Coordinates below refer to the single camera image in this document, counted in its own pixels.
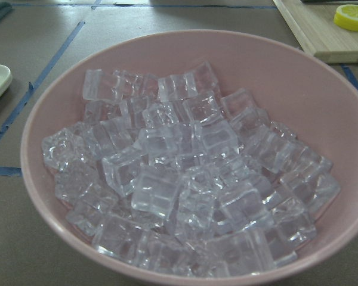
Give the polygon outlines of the clear fake ice cubes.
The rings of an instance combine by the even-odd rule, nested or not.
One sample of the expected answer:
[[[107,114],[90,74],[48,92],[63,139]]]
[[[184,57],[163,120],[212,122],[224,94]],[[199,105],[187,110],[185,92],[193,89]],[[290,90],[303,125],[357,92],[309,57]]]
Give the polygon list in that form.
[[[295,261],[340,193],[332,163],[223,95],[209,63],[158,78],[88,70],[81,121],[42,140],[66,220],[99,253],[167,275],[256,275]]]

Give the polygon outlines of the pink bowl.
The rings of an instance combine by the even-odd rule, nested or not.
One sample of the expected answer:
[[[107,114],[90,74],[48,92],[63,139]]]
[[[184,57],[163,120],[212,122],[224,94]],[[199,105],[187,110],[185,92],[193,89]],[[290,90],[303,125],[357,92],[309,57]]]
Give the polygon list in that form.
[[[144,271],[96,252],[65,221],[66,208],[54,196],[54,180],[42,159],[44,137],[82,115],[87,69],[125,69],[158,76],[211,63],[225,93],[245,87],[277,121],[334,164],[341,192],[319,215],[317,237],[298,260],[271,272],[221,279],[167,276]],[[331,257],[358,235],[358,91],[334,69],[306,53],[271,39],[222,30],[182,30],[131,39],[72,66],[39,97],[21,140],[21,170],[29,197],[49,227],[68,245],[111,270],[154,285],[263,285],[305,271]]]

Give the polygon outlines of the wooden cutting board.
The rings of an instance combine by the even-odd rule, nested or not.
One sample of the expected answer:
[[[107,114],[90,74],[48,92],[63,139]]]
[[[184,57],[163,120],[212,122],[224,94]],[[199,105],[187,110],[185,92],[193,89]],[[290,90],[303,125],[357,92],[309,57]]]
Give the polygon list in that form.
[[[358,32],[334,23],[339,2],[274,1],[300,46],[325,63],[358,63]]]

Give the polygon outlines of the yellow lemon slice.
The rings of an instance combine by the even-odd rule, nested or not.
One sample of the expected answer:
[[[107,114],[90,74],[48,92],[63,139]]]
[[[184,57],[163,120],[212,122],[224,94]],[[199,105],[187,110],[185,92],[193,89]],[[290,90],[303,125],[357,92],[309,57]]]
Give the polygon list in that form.
[[[340,5],[336,9],[334,23],[340,28],[358,32],[358,5]]]

